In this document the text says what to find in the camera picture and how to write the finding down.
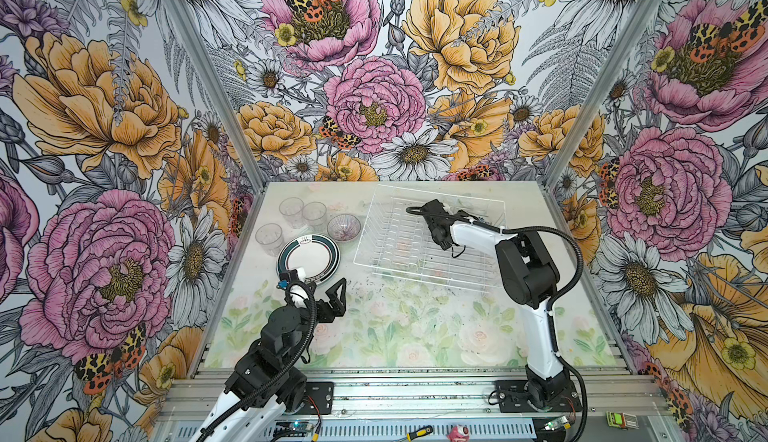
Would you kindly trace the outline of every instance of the dish rack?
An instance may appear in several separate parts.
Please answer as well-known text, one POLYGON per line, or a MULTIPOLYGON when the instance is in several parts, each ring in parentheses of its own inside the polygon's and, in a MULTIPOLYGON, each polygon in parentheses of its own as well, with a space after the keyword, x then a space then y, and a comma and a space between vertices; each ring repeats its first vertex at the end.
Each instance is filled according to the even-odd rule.
POLYGON ((424 218, 406 212, 406 207, 422 206, 433 199, 440 200, 451 214, 463 209, 494 226, 504 225, 504 201, 381 184, 368 208, 354 263, 370 267, 374 274, 454 289, 485 293, 501 287, 494 257, 469 247, 463 253, 463 247, 454 247, 453 253, 441 250, 432 241, 424 218))

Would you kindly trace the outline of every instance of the plate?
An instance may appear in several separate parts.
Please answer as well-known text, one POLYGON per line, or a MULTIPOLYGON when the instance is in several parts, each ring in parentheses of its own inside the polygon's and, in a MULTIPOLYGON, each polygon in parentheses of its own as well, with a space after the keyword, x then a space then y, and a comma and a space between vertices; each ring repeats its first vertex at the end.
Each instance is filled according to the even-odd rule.
POLYGON ((339 267, 339 247, 319 234, 296 237, 277 257, 277 273, 304 268, 306 283, 323 283, 339 267))

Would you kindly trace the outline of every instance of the screwdriver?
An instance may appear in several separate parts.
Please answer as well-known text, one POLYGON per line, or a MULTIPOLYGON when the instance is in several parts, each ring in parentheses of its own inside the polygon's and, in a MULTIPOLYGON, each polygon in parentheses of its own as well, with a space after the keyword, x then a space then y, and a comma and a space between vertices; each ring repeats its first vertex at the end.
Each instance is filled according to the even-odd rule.
POLYGON ((430 435, 435 429, 431 425, 426 425, 420 429, 418 429, 415 432, 408 433, 407 436, 394 440, 393 442, 411 442, 411 440, 417 439, 419 437, 424 437, 425 435, 430 435))

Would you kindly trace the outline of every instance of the red and white small object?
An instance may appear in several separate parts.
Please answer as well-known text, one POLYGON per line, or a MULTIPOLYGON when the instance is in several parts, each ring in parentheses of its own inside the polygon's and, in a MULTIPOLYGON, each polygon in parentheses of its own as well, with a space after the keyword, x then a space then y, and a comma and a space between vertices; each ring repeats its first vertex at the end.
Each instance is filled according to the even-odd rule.
POLYGON ((451 442, 467 442, 469 440, 469 428, 465 425, 457 425, 448 434, 448 440, 451 442))

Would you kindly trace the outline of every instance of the glass bowl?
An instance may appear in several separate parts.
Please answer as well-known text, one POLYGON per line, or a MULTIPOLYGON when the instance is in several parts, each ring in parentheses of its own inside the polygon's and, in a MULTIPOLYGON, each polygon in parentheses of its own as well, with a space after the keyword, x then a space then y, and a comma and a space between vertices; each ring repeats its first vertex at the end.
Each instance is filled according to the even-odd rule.
POLYGON ((338 243, 345 243, 360 234, 360 221, 351 214, 341 214, 328 223, 328 235, 338 243))

